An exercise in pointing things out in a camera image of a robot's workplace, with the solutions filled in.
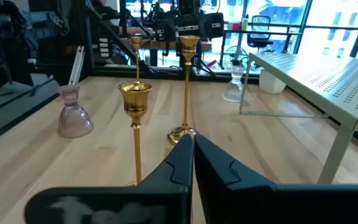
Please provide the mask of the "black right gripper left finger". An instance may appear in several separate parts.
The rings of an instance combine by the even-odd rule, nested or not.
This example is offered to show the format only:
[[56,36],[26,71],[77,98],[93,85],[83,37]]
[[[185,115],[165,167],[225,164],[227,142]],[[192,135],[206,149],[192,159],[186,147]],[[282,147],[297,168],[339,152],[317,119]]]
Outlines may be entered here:
[[26,224],[189,224],[194,145],[182,136],[135,187],[55,187],[26,203]]

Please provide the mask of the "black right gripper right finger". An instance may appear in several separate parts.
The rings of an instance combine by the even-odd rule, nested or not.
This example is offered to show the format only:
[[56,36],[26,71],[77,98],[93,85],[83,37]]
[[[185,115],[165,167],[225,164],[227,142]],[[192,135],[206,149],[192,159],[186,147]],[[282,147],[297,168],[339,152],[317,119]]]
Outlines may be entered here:
[[358,224],[358,184],[276,184],[200,134],[194,159],[207,224]]

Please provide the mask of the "gold metal candlestick holder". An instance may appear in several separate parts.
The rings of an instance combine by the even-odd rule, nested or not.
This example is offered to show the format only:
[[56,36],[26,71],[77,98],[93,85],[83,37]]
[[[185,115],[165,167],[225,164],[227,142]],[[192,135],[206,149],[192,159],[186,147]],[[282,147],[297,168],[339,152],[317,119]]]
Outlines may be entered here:
[[141,154],[140,154],[140,128],[141,117],[147,112],[148,94],[152,85],[145,82],[125,82],[118,86],[123,97],[124,112],[131,120],[131,128],[134,133],[135,155],[135,184],[142,182]]
[[136,79],[137,81],[140,80],[140,73],[139,73],[139,49],[142,42],[141,36],[132,36],[130,37],[130,40],[132,42],[132,46],[135,50],[135,65],[136,65]]
[[184,58],[184,74],[185,74],[185,91],[184,91],[184,105],[183,105],[183,122],[180,127],[172,129],[168,134],[168,141],[172,145],[176,145],[179,140],[185,134],[194,136],[197,132],[195,129],[190,128],[188,125],[188,102],[189,102],[189,87],[190,87],[190,70],[192,66],[192,58],[196,54],[196,46],[199,41],[199,37],[195,35],[183,35],[180,36],[180,42],[182,47],[182,56]]

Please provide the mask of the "clear ribbed glass candle holder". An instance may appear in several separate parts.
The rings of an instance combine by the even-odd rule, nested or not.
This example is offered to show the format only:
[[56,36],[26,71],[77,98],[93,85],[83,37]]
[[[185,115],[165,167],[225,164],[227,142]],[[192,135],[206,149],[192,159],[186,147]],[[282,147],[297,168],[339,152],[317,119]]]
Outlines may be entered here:
[[231,67],[231,81],[226,85],[223,91],[223,98],[230,102],[240,102],[243,90],[241,82],[244,66],[240,60],[233,59]]

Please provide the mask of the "pink ribbed glass candle holder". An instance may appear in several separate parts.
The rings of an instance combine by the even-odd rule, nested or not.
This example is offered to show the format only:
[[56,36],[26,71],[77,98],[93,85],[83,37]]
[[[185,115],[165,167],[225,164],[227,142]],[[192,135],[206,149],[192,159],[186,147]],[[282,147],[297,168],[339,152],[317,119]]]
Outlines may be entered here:
[[58,123],[58,134],[61,137],[78,138],[94,129],[90,116],[78,103],[79,89],[78,85],[65,85],[58,90],[64,104]]

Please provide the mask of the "white block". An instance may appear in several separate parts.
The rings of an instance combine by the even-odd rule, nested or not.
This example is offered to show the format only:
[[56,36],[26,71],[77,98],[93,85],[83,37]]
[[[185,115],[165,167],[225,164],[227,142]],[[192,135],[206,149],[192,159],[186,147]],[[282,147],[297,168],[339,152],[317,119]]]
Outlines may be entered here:
[[269,94],[281,93],[287,85],[266,70],[260,71],[259,87]]

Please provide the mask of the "wooden desk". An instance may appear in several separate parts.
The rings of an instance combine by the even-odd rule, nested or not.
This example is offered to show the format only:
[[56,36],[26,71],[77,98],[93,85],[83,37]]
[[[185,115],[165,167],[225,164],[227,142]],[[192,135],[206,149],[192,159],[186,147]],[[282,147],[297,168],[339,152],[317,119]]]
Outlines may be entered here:
[[[158,42],[155,39],[150,40],[142,40],[140,43],[140,47],[142,49],[166,49],[167,44],[169,46],[170,50],[176,50],[181,46],[181,44],[178,44],[177,42]],[[202,52],[208,52],[212,50],[212,43],[211,42],[201,42],[201,51]]]

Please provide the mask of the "pale green perforated metal shelf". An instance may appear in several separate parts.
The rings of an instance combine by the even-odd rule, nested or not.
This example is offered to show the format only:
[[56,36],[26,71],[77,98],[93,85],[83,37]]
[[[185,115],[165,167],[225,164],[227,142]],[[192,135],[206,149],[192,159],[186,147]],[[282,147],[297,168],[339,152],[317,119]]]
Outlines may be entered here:
[[275,182],[358,184],[358,59],[254,53],[251,62],[286,86],[242,93],[252,167]]

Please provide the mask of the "black mesh office chair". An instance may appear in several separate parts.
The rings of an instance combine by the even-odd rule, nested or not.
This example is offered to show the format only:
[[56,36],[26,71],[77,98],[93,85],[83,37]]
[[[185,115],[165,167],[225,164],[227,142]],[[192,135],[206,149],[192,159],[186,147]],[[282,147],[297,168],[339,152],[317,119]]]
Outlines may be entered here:
[[[251,31],[257,32],[267,32],[270,27],[270,17],[269,16],[253,16]],[[273,41],[270,41],[270,34],[248,34],[247,35],[247,45],[249,47],[257,48],[259,51],[260,48],[264,48],[268,45],[272,45]]]

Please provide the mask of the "black desk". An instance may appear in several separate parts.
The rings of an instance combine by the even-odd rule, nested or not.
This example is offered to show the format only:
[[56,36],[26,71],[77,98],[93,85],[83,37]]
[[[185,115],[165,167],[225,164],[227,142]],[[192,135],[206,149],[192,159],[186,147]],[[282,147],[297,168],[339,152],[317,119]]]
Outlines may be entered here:
[[223,66],[223,55],[224,55],[224,46],[225,46],[225,41],[226,41],[226,34],[227,33],[238,33],[240,34],[240,37],[242,36],[242,34],[270,34],[270,35],[284,35],[286,37],[286,41],[285,41],[285,45],[284,45],[284,49],[287,50],[288,49],[288,44],[290,41],[290,37],[292,35],[302,35],[302,33],[299,32],[271,32],[271,31],[252,31],[252,30],[224,30],[223,32],[223,39],[222,39],[222,44],[221,44],[221,51],[220,51],[220,59],[219,59],[219,67],[221,69],[224,69]]

